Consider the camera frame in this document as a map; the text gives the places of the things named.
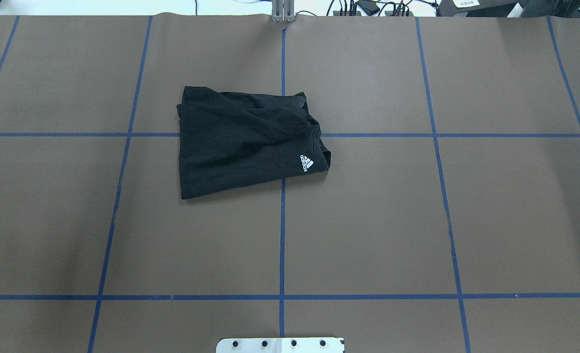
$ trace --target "metal bracket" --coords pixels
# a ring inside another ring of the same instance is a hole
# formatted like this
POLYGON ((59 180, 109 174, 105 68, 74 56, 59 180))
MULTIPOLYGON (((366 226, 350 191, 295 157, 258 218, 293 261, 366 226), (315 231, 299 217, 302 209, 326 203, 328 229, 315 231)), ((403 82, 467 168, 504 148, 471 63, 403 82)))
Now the metal bracket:
POLYGON ((294 0, 272 0, 273 22, 294 22, 294 0))
POLYGON ((344 353, 335 337, 221 339, 216 353, 344 353))

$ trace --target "folded black cloth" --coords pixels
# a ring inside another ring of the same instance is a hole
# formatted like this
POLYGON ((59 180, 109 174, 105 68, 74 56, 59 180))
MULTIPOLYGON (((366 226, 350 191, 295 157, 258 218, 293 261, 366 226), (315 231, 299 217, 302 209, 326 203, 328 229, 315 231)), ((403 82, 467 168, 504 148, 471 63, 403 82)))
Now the folded black cloth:
POLYGON ((303 92, 270 96, 183 89, 181 198, 329 170, 331 153, 303 92))

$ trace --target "metal plate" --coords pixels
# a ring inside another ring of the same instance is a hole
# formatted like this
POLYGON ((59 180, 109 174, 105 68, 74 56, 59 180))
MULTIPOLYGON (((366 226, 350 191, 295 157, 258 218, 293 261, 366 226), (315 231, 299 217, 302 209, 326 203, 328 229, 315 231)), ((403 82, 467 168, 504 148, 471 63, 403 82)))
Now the metal plate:
POLYGON ((344 353, 335 337, 221 339, 216 353, 344 353))

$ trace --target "white logo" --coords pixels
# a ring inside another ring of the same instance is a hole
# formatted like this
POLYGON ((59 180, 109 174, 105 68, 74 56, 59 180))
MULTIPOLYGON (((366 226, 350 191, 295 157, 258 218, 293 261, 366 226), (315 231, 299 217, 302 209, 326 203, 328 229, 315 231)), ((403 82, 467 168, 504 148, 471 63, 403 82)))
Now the white logo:
POLYGON ((303 165, 303 171, 307 172, 307 170, 312 167, 312 164, 314 164, 314 161, 304 155, 301 155, 301 164, 303 165))

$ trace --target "white label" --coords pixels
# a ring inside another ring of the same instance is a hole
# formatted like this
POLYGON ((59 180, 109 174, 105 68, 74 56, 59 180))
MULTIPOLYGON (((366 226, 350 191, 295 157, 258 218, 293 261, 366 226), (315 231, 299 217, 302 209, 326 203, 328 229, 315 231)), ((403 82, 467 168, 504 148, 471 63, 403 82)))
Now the white label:
POLYGON ((480 6, 479 0, 453 0, 453 3, 456 4, 458 9, 463 7, 480 6))

